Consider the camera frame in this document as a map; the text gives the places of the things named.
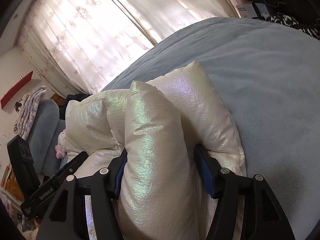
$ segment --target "blue gripper pad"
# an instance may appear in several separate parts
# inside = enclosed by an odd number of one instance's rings
[[[205,191],[210,195],[210,197],[214,198],[214,178],[205,159],[201,155],[200,151],[194,151],[193,157]]]
[[[127,153],[125,154],[125,158],[123,159],[120,168],[116,174],[115,177],[115,187],[114,187],[114,194],[115,196],[119,197],[120,195],[120,189],[121,189],[121,181],[122,181],[122,177],[123,177],[123,173],[124,173],[124,166],[128,161],[128,156]]]

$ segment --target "folded blanket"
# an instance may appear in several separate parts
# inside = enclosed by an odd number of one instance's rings
[[[19,117],[14,123],[13,132],[26,140],[36,117],[38,106],[45,100],[47,90],[45,86],[38,87],[31,94],[25,94],[22,98],[22,107]]]
[[[80,178],[107,167],[127,149],[116,206],[126,240],[204,240],[217,201],[203,189],[193,148],[202,143],[221,166],[245,176],[236,125],[198,62],[148,84],[133,82],[130,90],[108,90],[82,102],[70,101],[68,156],[83,150],[90,155],[75,173]],[[90,206],[86,198],[89,234],[94,237]],[[235,239],[241,230],[239,212]]]

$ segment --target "box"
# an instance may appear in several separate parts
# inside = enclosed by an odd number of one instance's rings
[[[241,18],[256,18],[257,13],[253,8],[253,3],[239,4],[236,5],[236,8],[239,11]],[[272,14],[272,9],[263,4],[263,3],[255,3],[262,17],[267,19]]]

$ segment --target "black and white fabric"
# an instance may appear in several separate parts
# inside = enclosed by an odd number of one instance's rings
[[[297,19],[292,16],[276,13],[274,15],[270,15],[266,21],[292,27],[320,40],[320,19],[317,19],[316,24],[305,25],[300,24]]]

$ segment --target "hello kitty plush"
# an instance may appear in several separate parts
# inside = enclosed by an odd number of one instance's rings
[[[64,129],[58,136],[58,144],[54,147],[57,154],[56,157],[58,159],[63,159],[67,154],[67,149],[65,146],[66,141],[66,129]]]

